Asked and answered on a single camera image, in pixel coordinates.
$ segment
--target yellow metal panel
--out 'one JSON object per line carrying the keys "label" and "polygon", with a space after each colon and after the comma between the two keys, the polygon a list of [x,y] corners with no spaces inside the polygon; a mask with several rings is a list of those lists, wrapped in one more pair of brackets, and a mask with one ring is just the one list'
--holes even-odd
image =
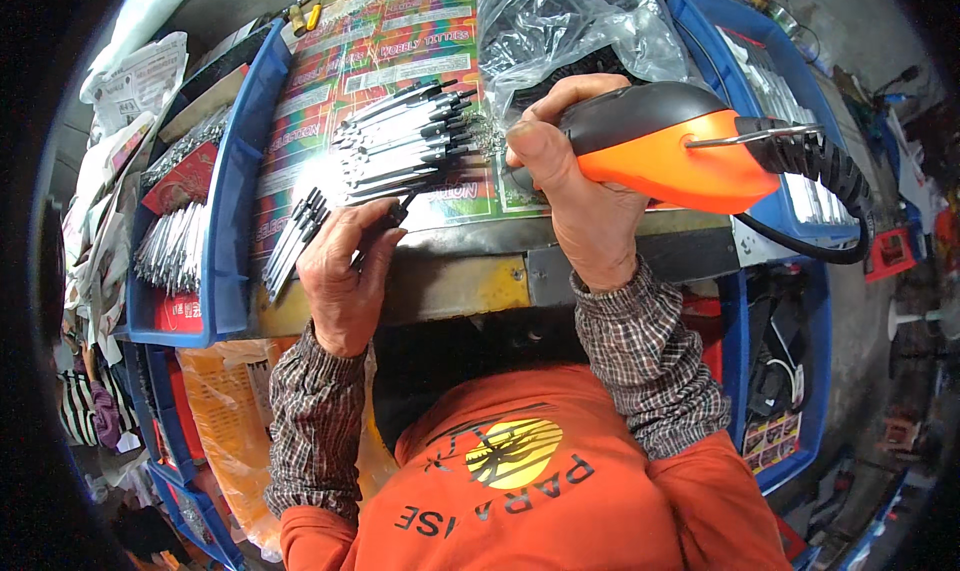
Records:
{"label": "yellow metal panel", "polygon": [[522,256],[407,259],[393,269],[381,316],[385,324],[530,306]]}
{"label": "yellow metal panel", "polygon": [[[306,294],[294,281],[279,301],[266,306],[267,293],[258,287],[248,337],[297,336],[310,316]],[[522,256],[396,261],[387,278],[380,321],[404,325],[421,321],[492,313],[530,306],[527,272]]]}

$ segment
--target orange shirt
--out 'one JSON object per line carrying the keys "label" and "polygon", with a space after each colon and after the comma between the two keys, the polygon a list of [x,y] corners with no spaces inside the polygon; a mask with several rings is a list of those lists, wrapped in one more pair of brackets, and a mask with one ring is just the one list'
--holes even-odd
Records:
{"label": "orange shirt", "polygon": [[283,513],[288,569],[791,568],[726,432],[650,461],[582,365],[460,385],[396,458],[359,529]]}

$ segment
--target striped fabric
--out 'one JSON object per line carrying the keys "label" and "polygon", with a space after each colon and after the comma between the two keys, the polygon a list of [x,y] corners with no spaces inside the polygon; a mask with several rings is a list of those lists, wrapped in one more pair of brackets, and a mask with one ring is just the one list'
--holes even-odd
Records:
{"label": "striped fabric", "polygon": [[[93,426],[93,395],[90,393],[90,379],[86,373],[65,371],[60,373],[63,381],[63,402],[60,405],[60,422],[74,441],[87,446],[96,446],[97,431]],[[139,426],[134,403],[114,378],[112,371],[100,369],[100,383],[113,397],[120,412],[120,433],[128,432]]]}

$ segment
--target bundle of metal rods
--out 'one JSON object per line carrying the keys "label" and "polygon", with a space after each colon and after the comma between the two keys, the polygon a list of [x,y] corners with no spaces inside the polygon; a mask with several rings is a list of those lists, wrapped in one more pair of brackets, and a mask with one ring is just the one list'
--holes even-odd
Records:
{"label": "bundle of metal rods", "polygon": [[143,193],[147,193],[150,188],[160,182],[163,177],[174,169],[186,156],[197,149],[202,144],[210,142],[213,145],[220,145],[220,141],[227,130],[227,121],[230,120],[232,104],[222,106],[215,113],[197,123],[190,129],[185,136],[177,140],[167,150],[150,165],[150,168],[143,171],[140,176],[140,184],[143,186]]}
{"label": "bundle of metal rods", "polygon": [[[357,206],[380,197],[409,198],[442,183],[469,149],[463,110],[476,90],[445,92],[456,81],[415,83],[347,116],[333,133],[331,158],[339,159],[346,192],[342,204]],[[272,304],[282,293],[297,258],[328,216],[328,202],[315,188],[295,207],[267,265],[263,282]]]}
{"label": "bundle of metal rods", "polygon": [[462,114],[477,92],[444,91],[455,83],[416,83],[340,123],[331,153],[340,160],[348,206],[417,193],[446,178],[473,137]]}
{"label": "bundle of metal rods", "polygon": [[139,279],[168,294],[200,291],[204,234],[209,218],[204,204],[157,218],[147,230],[133,256],[133,271]]}

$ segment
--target purple cloth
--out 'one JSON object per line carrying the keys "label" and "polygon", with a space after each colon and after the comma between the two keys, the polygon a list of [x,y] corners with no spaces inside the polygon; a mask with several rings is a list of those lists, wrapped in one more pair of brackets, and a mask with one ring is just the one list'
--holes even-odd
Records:
{"label": "purple cloth", "polygon": [[90,394],[93,396],[93,429],[102,445],[115,448],[120,441],[120,411],[114,397],[100,382],[90,382]]}

